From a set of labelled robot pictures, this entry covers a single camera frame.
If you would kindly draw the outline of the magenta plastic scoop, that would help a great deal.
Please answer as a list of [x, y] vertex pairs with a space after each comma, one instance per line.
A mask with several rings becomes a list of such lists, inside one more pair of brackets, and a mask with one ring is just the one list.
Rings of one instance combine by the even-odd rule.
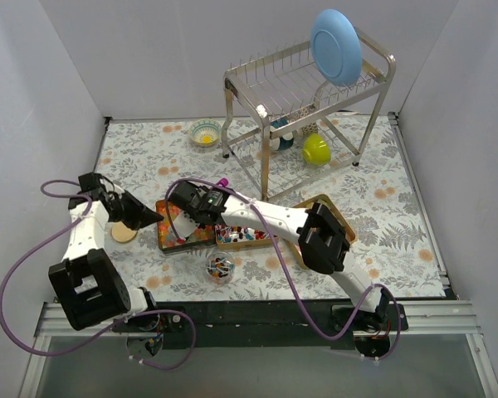
[[226, 178], [222, 178], [217, 182], [217, 185], [220, 187], [227, 187], [229, 181]]

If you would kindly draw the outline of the tin of lollipops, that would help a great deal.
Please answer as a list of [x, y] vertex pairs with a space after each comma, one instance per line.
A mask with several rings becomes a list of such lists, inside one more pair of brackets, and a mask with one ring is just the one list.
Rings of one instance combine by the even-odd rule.
[[259, 230], [240, 226], [215, 226], [217, 247], [221, 250], [238, 250], [269, 246], [270, 236]]

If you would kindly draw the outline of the tin of gummy candies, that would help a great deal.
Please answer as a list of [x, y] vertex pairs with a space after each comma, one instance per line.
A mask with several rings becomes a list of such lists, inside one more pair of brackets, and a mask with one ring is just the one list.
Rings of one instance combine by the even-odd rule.
[[175, 253], [179, 251], [190, 250], [193, 247], [215, 244], [215, 233], [211, 226], [198, 228], [195, 236], [188, 239], [182, 244], [178, 243], [173, 234], [173, 219], [182, 211], [171, 202], [165, 203], [165, 200], [159, 200], [155, 204], [156, 211], [164, 217], [164, 220], [157, 223], [159, 248], [164, 253]]

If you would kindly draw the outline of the clear plastic jar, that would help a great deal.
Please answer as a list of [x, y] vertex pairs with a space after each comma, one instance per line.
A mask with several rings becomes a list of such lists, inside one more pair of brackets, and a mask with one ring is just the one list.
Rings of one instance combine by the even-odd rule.
[[234, 259], [230, 254], [215, 251], [207, 257], [205, 273], [213, 283], [228, 284], [233, 279], [235, 268]]

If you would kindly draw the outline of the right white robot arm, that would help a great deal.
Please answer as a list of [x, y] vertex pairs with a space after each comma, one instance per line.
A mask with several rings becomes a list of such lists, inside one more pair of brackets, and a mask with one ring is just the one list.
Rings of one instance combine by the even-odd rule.
[[330, 276], [358, 307], [357, 322], [374, 330], [388, 321], [390, 295], [357, 263], [344, 226], [326, 205], [278, 206], [193, 178], [174, 182], [166, 198], [199, 226], [249, 227], [295, 244], [304, 265]]

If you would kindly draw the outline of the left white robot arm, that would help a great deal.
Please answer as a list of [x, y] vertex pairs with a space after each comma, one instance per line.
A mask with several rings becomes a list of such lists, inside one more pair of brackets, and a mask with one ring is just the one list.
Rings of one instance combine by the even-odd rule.
[[144, 332], [159, 325], [160, 312], [145, 288], [126, 286], [105, 251], [105, 228], [121, 222], [138, 231], [164, 218], [99, 173], [78, 177], [80, 191], [68, 210], [74, 224], [60, 263], [49, 280], [70, 325], [77, 331], [131, 315]]

